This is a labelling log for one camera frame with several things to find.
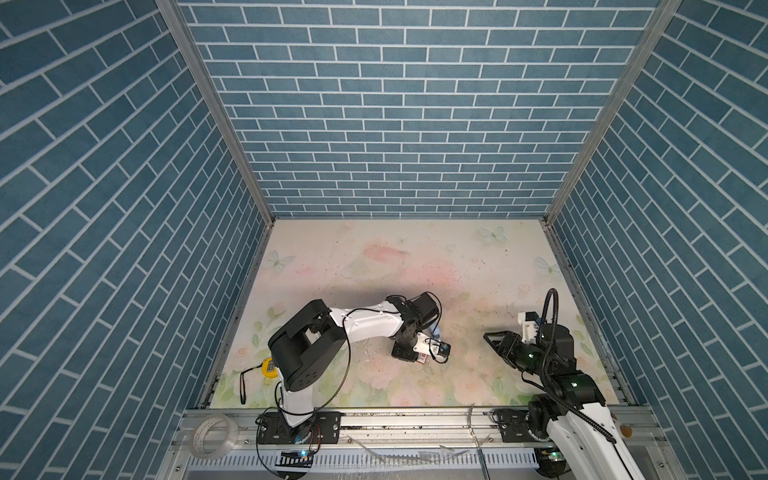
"blue brick wall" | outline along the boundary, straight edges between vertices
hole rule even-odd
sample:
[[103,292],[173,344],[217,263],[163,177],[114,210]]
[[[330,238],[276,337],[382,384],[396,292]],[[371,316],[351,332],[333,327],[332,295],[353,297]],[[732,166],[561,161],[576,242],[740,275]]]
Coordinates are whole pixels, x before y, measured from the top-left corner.
[[152,0],[0,3],[0,478],[143,478],[263,222]]
[[657,0],[181,3],[278,217],[540,217]]
[[765,478],[768,2],[684,0],[555,229],[690,478]]

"clear tape roll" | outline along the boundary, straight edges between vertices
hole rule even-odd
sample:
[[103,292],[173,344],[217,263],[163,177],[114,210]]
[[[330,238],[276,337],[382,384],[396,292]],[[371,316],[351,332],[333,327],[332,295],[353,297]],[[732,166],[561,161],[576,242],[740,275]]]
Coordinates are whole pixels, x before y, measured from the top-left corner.
[[[217,427],[220,423],[224,423],[227,426],[227,436],[221,445],[218,446],[212,452],[206,452],[204,448],[205,438],[208,436],[208,432],[214,427]],[[237,443],[237,437],[239,436],[237,424],[234,420],[224,415],[223,413],[217,413],[206,417],[192,432],[192,441],[190,450],[192,455],[198,458],[205,458],[207,460],[215,460],[221,458],[229,453]]]

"floral mat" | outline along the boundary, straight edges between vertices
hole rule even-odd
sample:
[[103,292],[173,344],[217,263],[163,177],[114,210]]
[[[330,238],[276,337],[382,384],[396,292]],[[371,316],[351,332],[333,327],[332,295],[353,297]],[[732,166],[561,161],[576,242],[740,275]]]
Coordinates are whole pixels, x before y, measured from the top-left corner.
[[[278,220],[211,408],[274,406],[276,379],[261,369],[245,374],[241,405],[240,372],[270,356],[270,336],[310,300],[351,308],[427,290],[442,301],[449,361],[397,360],[387,338],[353,343],[349,376],[329,406],[525,405],[536,388],[522,382],[482,335],[519,331],[517,312],[541,312],[551,287],[560,293],[559,322],[571,330],[579,368],[616,403],[538,221]],[[316,405],[336,390],[346,363],[344,346],[314,384]]]

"robotic arm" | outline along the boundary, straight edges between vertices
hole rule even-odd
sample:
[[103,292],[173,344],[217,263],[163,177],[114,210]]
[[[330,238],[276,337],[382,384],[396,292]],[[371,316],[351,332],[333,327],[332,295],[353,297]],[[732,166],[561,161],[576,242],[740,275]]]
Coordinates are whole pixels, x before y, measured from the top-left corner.
[[451,346],[422,332],[441,313],[430,293],[411,300],[388,296],[376,305],[352,309],[329,308],[322,300],[307,303],[268,342],[280,378],[278,406],[287,425],[296,428],[313,417],[312,384],[344,342],[386,336],[395,340],[392,356],[398,359],[415,362],[426,354],[447,361]]
[[[554,312],[547,323],[550,298]],[[556,444],[580,480],[644,480],[598,386],[576,369],[573,336],[568,328],[558,325],[557,290],[547,293],[541,317],[536,312],[519,313],[518,323],[522,335],[503,331],[483,337],[521,374],[539,375],[541,385],[537,386],[545,393],[534,396],[528,404],[531,435]],[[554,455],[550,458],[555,459],[559,460]]]

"yellow tape measure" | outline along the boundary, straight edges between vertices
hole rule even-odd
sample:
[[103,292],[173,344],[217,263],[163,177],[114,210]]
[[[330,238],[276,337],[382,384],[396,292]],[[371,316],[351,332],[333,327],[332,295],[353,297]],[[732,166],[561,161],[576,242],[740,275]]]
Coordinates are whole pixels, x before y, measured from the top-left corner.
[[265,359],[261,363],[261,372],[268,379],[274,379],[277,377],[277,368],[275,367],[275,364],[272,362],[272,357]]

